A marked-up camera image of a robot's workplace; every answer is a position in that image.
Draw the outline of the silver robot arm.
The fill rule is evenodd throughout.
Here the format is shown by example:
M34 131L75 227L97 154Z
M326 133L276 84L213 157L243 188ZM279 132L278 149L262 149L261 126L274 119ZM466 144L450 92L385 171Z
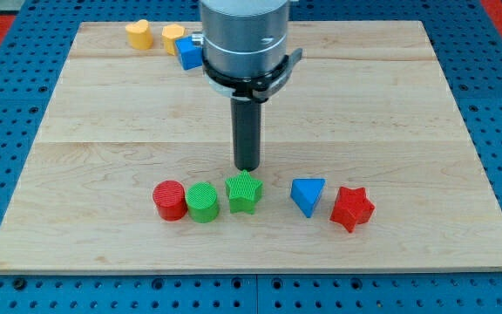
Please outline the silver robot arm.
M287 54L289 0L201 0L202 63L211 79L255 79L302 50Z

